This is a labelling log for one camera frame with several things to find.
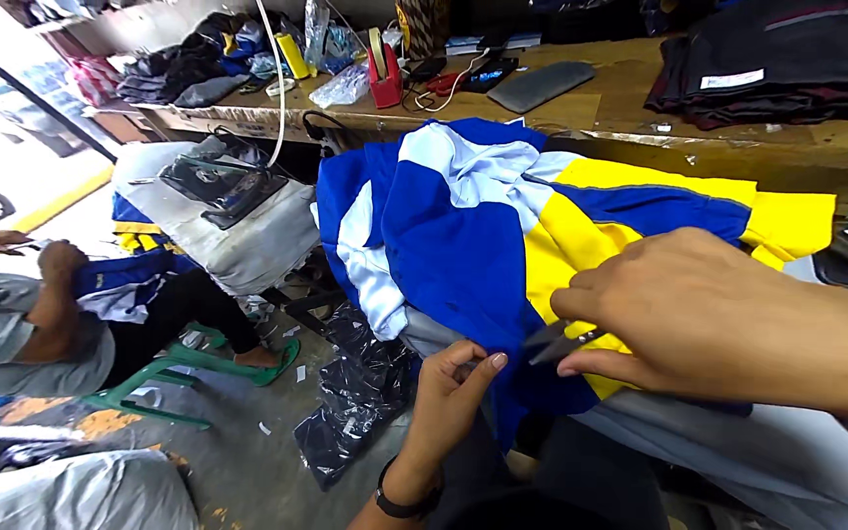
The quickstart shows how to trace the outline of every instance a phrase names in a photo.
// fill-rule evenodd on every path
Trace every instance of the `red tape dispenser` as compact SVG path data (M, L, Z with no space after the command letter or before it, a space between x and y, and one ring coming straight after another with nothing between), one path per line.
M391 45L382 42L382 32L376 27L369 30L371 57L369 60L369 86L375 107L387 108L401 102L401 69Z

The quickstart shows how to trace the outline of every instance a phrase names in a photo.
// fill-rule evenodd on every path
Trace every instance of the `wristwatch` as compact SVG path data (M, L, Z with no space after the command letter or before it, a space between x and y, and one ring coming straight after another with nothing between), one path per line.
M384 496L382 483L384 481L384 475L388 473L388 468L391 467L395 458L397 458L397 456L388 460L388 463L385 464L384 469L382 469L382 474L378 477L378 488L375 489L375 504L377 504L388 517L394 517L395 519L411 519L412 517L418 516L420 519L423 519L425 515L429 514L437 507L437 503L440 501L440 494L444 492L444 489L442 487L434 488L427 494L427 497L421 499L419 503L412 504L410 506L402 506L388 500L388 498Z

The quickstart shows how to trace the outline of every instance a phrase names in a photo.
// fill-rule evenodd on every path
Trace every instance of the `paper label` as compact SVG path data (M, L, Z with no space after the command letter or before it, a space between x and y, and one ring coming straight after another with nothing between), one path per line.
M763 68L755 70L754 72L745 72L744 74L735 74L733 76L706 76L702 78L699 90L739 87L741 85L760 81L761 79L764 79Z

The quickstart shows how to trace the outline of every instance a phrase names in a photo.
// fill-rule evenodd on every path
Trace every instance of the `fingernail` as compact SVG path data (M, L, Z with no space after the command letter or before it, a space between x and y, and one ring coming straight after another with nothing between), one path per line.
M502 367L506 366L506 363L509 362L509 355L506 354L497 354L493 355L493 360L490 361L493 363L493 368L497 370L502 370Z

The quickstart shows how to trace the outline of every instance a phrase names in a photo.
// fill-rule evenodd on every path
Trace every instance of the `wall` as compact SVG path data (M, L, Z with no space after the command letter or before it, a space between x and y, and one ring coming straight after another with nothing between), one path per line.
M267 9L301 21L305 0L264 0ZM335 6L360 27L385 26L395 18L393 0L335 0ZM254 0L177 0L152 2L107 12L72 26L70 32L94 54L137 49L156 51L181 42L211 11L256 12Z

